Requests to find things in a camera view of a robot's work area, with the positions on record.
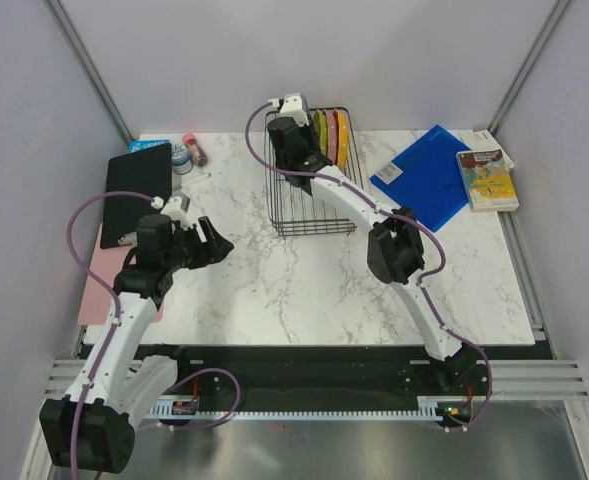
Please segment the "lime green polka dot plate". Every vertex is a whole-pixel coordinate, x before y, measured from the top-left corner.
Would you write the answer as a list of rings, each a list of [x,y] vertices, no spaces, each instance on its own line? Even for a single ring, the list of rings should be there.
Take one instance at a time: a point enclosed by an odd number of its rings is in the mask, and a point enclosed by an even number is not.
[[[323,155],[328,154],[328,124],[325,111],[317,109],[314,111],[313,124],[318,137],[320,151]]]

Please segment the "pink polka dot plate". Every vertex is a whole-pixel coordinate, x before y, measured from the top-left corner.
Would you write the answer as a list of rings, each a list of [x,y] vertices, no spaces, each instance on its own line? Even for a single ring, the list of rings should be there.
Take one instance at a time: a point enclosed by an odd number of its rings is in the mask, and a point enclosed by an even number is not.
[[[327,125],[327,154],[326,156],[333,163],[337,163],[338,158],[338,117],[335,109],[325,109],[325,119]]]

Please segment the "yellow polka dot plate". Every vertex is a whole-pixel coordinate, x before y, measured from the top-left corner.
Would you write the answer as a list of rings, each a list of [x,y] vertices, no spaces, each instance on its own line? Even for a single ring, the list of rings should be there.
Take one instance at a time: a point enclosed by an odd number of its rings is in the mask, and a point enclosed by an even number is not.
[[[342,171],[347,165],[349,151],[349,131],[348,118],[343,110],[336,109],[335,117],[337,120],[337,158],[336,165]]]

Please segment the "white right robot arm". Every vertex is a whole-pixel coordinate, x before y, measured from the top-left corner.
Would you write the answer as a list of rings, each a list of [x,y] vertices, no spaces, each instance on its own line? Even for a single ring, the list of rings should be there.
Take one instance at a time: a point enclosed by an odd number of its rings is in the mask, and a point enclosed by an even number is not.
[[[472,344],[447,324],[448,312],[425,282],[445,266],[443,248],[436,244],[440,264],[425,269],[422,238],[435,241],[434,235],[417,222],[411,209],[393,210],[349,180],[321,153],[311,125],[299,126],[290,117],[277,117],[268,122],[267,133],[278,172],[366,234],[367,266],[397,293],[418,327],[432,364],[434,386],[443,393],[457,392],[467,383],[476,354]]]

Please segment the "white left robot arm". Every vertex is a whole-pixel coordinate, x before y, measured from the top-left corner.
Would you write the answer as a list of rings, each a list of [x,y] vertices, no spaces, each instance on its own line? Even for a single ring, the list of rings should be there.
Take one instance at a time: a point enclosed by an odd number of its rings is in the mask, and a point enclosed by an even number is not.
[[[164,392],[182,393],[193,369],[172,355],[156,354],[130,371],[140,341],[182,269],[222,262],[233,245],[202,216],[187,225],[174,214],[140,219],[137,243],[116,275],[116,294],[99,340],[59,399],[44,402],[39,420],[54,465],[118,474],[131,458],[136,431]]]

